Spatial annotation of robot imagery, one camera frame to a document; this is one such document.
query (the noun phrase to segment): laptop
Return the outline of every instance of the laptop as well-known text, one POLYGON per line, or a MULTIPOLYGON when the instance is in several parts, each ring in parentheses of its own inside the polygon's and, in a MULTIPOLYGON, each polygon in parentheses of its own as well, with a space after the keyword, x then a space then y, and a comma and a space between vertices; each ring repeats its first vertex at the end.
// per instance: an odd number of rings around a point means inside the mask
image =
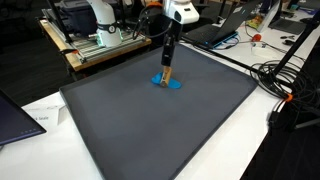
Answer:
MULTIPOLYGON (((282 10, 282 3, 279 4, 279 8, 278 8, 278 11, 281 11, 281 10, 282 10)), ((297 22, 297 21, 291 21, 288 19, 279 18, 276 21, 269 24, 269 28, 299 35, 306 28, 306 24, 297 22)))
POLYGON ((0 90, 0 147, 46 130, 0 90))
POLYGON ((182 34, 181 39, 197 45, 204 45, 207 48, 215 48, 221 42, 227 41, 237 35, 236 30, 247 19, 259 2, 260 0, 253 0, 244 5, 237 6, 221 27, 207 24, 182 34))

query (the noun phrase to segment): blue object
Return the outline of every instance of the blue object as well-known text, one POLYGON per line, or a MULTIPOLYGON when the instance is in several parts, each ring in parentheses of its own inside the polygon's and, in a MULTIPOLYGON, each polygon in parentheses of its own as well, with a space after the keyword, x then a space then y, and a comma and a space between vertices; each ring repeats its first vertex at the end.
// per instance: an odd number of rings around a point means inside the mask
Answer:
POLYGON ((232 38, 235 38, 236 36, 238 36, 238 32, 236 31, 234 34, 232 34, 231 36, 225 38, 224 40, 216 43, 214 46, 213 46, 213 49, 217 48, 218 46, 220 46, 223 42, 227 42, 229 41, 230 39, 232 38))
POLYGON ((315 15, 318 12, 318 10, 310 10, 310 9, 305 9, 305 8, 302 8, 302 7, 300 7, 300 10, 304 11, 305 13, 307 13, 309 15, 315 15))
MULTIPOLYGON (((152 79, 151 82, 153 84, 157 84, 160 85, 161 82, 161 78, 162 78, 162 72, 158 73, 157 75, 155 75, 152 79)), ((170 78, 169 80, 169 84, 168 84, 168 88, 171 89, 179 89, 181 88, 181 83, 175 79, 170 78)))

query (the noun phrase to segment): gray mat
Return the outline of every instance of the gray mat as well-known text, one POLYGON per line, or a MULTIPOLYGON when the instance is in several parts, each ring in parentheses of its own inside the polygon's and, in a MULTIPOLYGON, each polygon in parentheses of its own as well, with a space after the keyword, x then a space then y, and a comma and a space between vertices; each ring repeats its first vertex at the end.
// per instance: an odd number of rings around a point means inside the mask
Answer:
POLYGON ((162 49, 60 89, 100 172, 110 180, 172 179, 255 89, 251 77, 178 45, 179 90, 151 78, 162 49))

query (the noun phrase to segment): monitor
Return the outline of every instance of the monitor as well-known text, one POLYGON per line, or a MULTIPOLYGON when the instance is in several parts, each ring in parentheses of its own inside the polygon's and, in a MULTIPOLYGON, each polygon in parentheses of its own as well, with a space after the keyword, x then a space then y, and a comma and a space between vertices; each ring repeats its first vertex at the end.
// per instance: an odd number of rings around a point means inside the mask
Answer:
POLYGON ((43 127, 0 90, 0 146, 45 132, 43 127))
POLYGON ((288 6, 287 6, 287 9, 291 9, 291 6, 292 5, 297 5, 298 3, 299 3, 299 0, 289 0, 290 2, 289 2, 289 4, 288 4, 288 6))

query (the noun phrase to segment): desk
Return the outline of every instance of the desk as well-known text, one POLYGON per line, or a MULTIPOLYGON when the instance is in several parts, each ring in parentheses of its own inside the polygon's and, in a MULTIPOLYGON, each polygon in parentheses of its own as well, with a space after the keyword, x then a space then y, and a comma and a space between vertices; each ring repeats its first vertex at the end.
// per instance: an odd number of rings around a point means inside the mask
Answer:
MULTIPOLYGON (((48 22, 46 20, 40 20, 39 24, 40 24, 41 28, 43 29, 44 33, 46 33, 48 35, 48 37, 50 39, 52 39, 53 43, 58 47, 59 51, 69 48, 67 46, 67 44, 60 38, 58 33, 48 24, 48 22)), ((103 57, 100 57, 100 58, 94 60, 94 61, 88 61, 85 63, 81 63, 79 58, 72 53, 67 54, 65 59, 74 71, 80 71, 82 69, 99 64, 101 62, 115 58, 115 57, 120 56, 122 54, 125 54, 128 52, 134 51, 136 49, 148 46, 149 44, 151 44, 151 39, 147 38, 145 41, 141 41, 138 44, 135 44, 133 46, 128 46, 126 48, 118 49, 117 51, 113 51, 103 57)))
MULTIPOLYGON (((269 36, 267 38, 269 33, 271 34, 268 30, 263 36, 267 40, 278 41, 278 37, 269 36)), ((319 35, 320 30, 318 28, 308 38, 309 44, 304 47, 306 51, 311 51, 319 35)), ((242 57, 246 55, 243 53, 243 49, 248 49, 250 46, 247 45, 248 47, 245 48, 241 46, 230 49, 230 53, 228 51, 224 53, 231 57, 238 57, 237 60, 241 60, 248 65, 257 61, 268 60, 257 59, 251 53, 248 53, 246 57, 242 57)), ((299 54, 299 52, 297 52, 297 55, 307 56, 305 52, 302 54, 299 54)), ((239 71, 248 73, 245 69, 225 60, 213 56, 212 58, 239 71)), ((267 134, 268 114, 278 101, 279 99, 267 94, 261 88, 257 88, 214 133, 176 179, 239 179, 267 134)), ((24 108, 51 105, 64 105, 58 93, 24 108)), ((47 128, 47 134, 4 147, 0 152, 0 174, 2 180, 102 179, 67 109, 61 112, 59 121, 58 126, 47 128)))
MULTIPOLYGON (((304 12, 301 11, 297 11, 296 12, 296 16, 295 18, 292 18, 291 20, 295 20, 295 21, 299 21, 301 18, 307 18, 310 17, 310 15, 307 15, 304 12)), ((244 23, 238 28, 238 33, 240 36, 240 42, 244 42, 244 41, 250 41, 250 37, 246 34, 245 31, 245 27, 244 27, 244 23)), ((268 28, 267 30, 265 30, 263 33, 258 33, 255 29, 252 29, 250 27, 247 27, 247 31, 250 35, 255 35, 255 34, 261 34, 262 36, 262 41, 265 41, 266 43, 273 45, 277 48, 283 49, 288 51, 290 49, 290 46, 286 46, 284 44, 282 44, 282 42, 284 41, 283 39, 280 39, 281 36, 291 36, 292 34, 283 32, 283 31, 279 31, 279 30, 275 30, 275 29, 270 29, 268 28)), ((306 41, 301 45, 301 47, 298 49, 298 51, 295 53, 295 55, 307 59, 307 57, 309 56, 312 47, 315 45, 315 43, 317 42, 318 38, 320 35, 320 28, 318 27, 317 29, 315 29, 311 35, 306 39, 306 41)), ((192 45, 190 44, 184 44, 187 47, 193 48, 192 45)), ((262 58, 259 56, 254 56, 252 55, 251 52, 251 44, 250 43, 239 43, 237 44, 237 46, 230 48, 228 50, 215 50, 215 52, 218 52, 224 56, 230 57, 236 61, 239 61, 243 64, 246 64, 248 66, 252 66, 255 63, 264 63, 268 60, 271 59, 266 59, 266 58, 262 58)), ((278 52, 275 50, 275 52, 278 53, 279 55, 279 59, 280 60, 284 54, 281 52, 278 52)), ((228 66, 231 66, 235 69, 239 69, 239 67, 233 63, 230 63, 226 60, 219 60, 221 63, 224 63, 228 66)), ((302 60, 292 57, 290 59, 289 62, 292 62, 300 67, 302 67, 302 65, 304 64, 302 60)))

